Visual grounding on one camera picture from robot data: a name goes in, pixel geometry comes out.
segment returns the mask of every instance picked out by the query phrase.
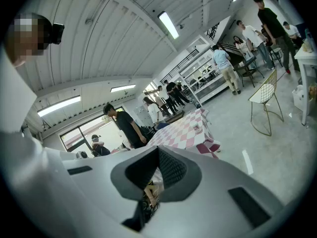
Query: table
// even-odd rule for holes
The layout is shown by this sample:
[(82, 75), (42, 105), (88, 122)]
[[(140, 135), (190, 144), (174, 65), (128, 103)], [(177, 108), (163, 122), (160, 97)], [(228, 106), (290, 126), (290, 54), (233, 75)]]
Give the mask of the table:
[[(236, 72), (239, 74), (239, 76), (241, 77), (242, 85), (243, 85), (243, 86), (244, 86), (244, 84), (243, 84), (243, 77), (249, 77), (250, 80), (251, 80), (251, 82), (252, 82), (252, 84), (253, 84), (253, 87), (255, 87), (254, 82), (253, 82), (253, 77), (252, 77), (252, 75), (253, 75), (256, 71), (258, 71), (258, 72), (262, 75), (262, 77), (264, 78), (263, 74), (262, 74), (257, 68), (255, 68), (255, 69), (249, 69), (249, 65), (250, 65), (251, 63), (253, 63), (256, 59), (257, 59), (256, 57), (252, 57), (251, 59), (249, 59), (248, 61), (246, 61), (243, 66), (240, 66), (239, 64), (237, 64), (237, 65), (235, 65), (234, 68), (233, 68), (233, 70), (236, 71)], [(243, 70), (243, 69), (245, 70), (245, 72), (241, 75), (241, 74), (239, 73), (239, 70)]]
[[(208, 130), (206, 115), (208, 110), (197, 109), (182, 119), (160, 129), (147, 145), (167, 145), (180, 149), (186, 149), (195, 153), (211, 154), (218, 158), (214, 152), (220, 147), (220, 142), (214, 140)], [(195, 133), (189, 125), (191, 121), (197, 121), (202, 128), (201, 132)]]
[(307, 73), (304, 65), (317, 65), (317, 53), (304, 52), (303, 46), (299, 49), (297, 54), (295, 55), (295, 59), (297, 59), (299, 64), (299, 69), (301, 70), (301, 77), (303, 82), (304, 89), (304, 105), (303, 105), (303, 117), (302, 117), (302, 125), (306, 124), (307, 113), (308, 113), (308, 83), (307, 83)]

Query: gold wire chair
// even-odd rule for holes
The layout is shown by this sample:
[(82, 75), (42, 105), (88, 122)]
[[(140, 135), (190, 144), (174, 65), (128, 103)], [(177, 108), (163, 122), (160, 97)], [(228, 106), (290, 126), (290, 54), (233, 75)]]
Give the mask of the gold wire chair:
[[(276, 83), (277, 83), (277, 71), (275, 69), (271, 73), (271, 75), (267, 78), (267, 80), (261, 85), (261, 87), (248, 99), (248, 101), (251, 101), (251, 124), (252, 124), (252, 126), (259, 133), (262, 133), (262, 134), (267, 135), (267, 136), (272, 136), (271, 123), (269, 121), (268, 112), (276, 114), (282, 120), (282, 122), (284, 122), (282, 110), (281, 110), (281, 107), (279, 106), (277, 97), (275, 95)], [(278, 107), (279, 107), (279, 110), (281, 112), (282, 117), (280, 117), (280, 115), (278, 115), (277, 113), (275, 113), (273, 111), (268, 111), (267, 107), (265, 106), (266, 103), (272, 98), (273, 95), (276, 99), (276, 102), (278, 104)], [(267, 119), (268, 119), (268, 124), (269, 124), (269, 133), (264, 133), (264, 132), (259, 131), (252, 123), (253, 102), (263, 104), (263, 109), (264, 109), (264, 111), (266, 111), (266, 114), (267, 114)]]

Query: gray floor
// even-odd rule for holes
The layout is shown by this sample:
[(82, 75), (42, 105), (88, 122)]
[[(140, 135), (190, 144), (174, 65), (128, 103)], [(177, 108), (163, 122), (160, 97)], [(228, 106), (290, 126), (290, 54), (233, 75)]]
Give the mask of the gray floor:
[[(301, 124), (302, 112), (294, 106), (292, 91), (298, 85), (300, 73), (290, 67), (291, 75), (285, 73), (280, 65), (276, 67), (276, 96), (280, 103), (284, 122), (276, 115), (269, 113), (272, 137), (257, 132), (250, 124), (251, 97), (264, 79), (259, 73), (254, 74), (258, 83), (253, 88), (246, 82), (240, 95), (232, 95), (229, 88), (213, 99), (204, 103), (211, 121), (211, 132), (221, 142), (221, 160), (227, 161), (248, 174), (245, 158), (246, 151), (252, 167), (251, 177), (269, 188), (284, 204), (297, 197), (306, 186), (316, 161), (317, 109), (308, 116), (306, 126)], [(260, 66), (265, 78), (271, 72)], [(268, 110), (279, 112), (275, 99), (268, 103)], [(185, 112), (194, 110), (187, 104)], [(267, 116), (263, 105), (255, 104), (253, 119), (259, 128), (268, 128)]]

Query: pink checkered tablecloth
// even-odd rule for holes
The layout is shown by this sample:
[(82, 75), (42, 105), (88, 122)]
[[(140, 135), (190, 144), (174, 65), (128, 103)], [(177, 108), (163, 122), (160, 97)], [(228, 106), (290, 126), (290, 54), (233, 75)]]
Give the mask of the pink checkered tablecloth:
[[(202, 108), (189, 113), (182, 119), (160, 129), (147, 145), (167, 145), (195, 153), (211, 153), (214, 158), (217, 158), (213, 152), (219, 149), (220, 142), (214, 140), (208, 130), (207, 113), (208, 110)], [(197, 121), (202, 128), (199, 133), (195, 133), (189, 125), (193, 120)]]

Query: ceiling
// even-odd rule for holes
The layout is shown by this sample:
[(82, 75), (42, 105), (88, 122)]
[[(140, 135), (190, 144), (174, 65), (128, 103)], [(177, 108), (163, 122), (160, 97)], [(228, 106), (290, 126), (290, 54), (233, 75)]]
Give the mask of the ceiling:
[[(38, 95), (26, 121), (43, 131), (37, 111), (67, 98), (82, 101), (42, 117), (50, 126), (107, 102), (125, 101), (141, 93), (160, 65), (199, 29), (227, 17), (232, 0), (29, 0), (31, 11), (65, 25), (60, 45), (18, 68)], [(241, 1), (235, 3), (238, 8)], [(183, 24), (174, 40), (157, 18), (166, 11), (174, 25)], [(136, 84), (111, 93), (111, 87)]]

